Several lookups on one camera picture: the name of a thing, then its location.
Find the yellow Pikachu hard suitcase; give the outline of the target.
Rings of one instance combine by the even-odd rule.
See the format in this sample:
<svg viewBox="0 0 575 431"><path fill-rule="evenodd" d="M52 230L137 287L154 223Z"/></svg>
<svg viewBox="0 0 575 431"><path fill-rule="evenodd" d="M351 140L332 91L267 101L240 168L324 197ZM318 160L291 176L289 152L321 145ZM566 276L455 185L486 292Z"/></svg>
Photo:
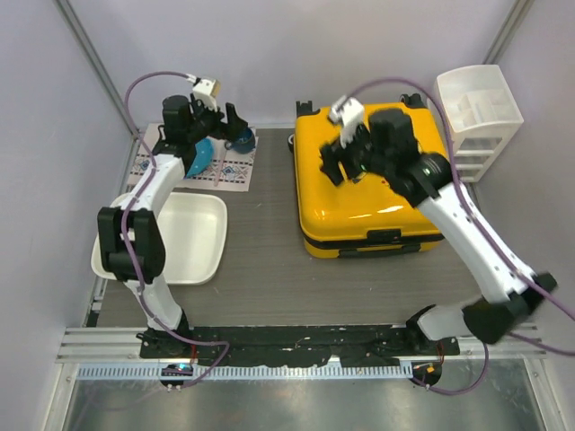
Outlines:
<svg viewBox="0 0 575 431"><path fill-rule="evenodd" d="M368 174L335 186L321 171L320 148L338 137L329 108L296 103L294 157L298 219L307 252L319 259L428 251L443 239L387 182Z"/></svg>

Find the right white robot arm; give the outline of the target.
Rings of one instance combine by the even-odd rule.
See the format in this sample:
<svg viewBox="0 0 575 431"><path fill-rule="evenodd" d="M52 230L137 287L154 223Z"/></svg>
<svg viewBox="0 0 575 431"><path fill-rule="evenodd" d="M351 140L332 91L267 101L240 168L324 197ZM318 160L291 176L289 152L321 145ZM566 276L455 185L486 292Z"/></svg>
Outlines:
<svg viewBox="0 0 575 431"><path fill-rule="evenodd" d="M320 149L321 170L330 181L339 186L365 173L385 179L439 229L480 287L480 298L470 303L431 305L414 315L416 326L405 333L410 351L427 354L452 335L494 345L557 287L550 273L535 273L488 226L468 193L456 186L447 158L420 150L408 113L392 108L367 115L354 101L330 108L328 120L340 128Z"/></svg>

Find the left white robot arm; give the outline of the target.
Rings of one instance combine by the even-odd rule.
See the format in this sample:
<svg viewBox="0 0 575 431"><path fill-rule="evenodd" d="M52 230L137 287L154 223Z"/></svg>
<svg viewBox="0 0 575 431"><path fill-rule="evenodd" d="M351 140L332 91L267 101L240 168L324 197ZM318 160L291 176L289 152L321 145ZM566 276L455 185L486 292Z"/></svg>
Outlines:
<svg viewBox="0 0 575 431"><path fill-rule="evenodd" d="M165 281L166 248L157 217L196 156L196 145L212 137L234 142L248 128L235 106L211 110L198 96L174 95L163 100L163 123L148 150L150 164L143 178L120 204L102 207L97 215L103 269L137 298L148 327L164 331L161 349L173 358L190 351L191 336L181 330L187 319Z"/></svg>

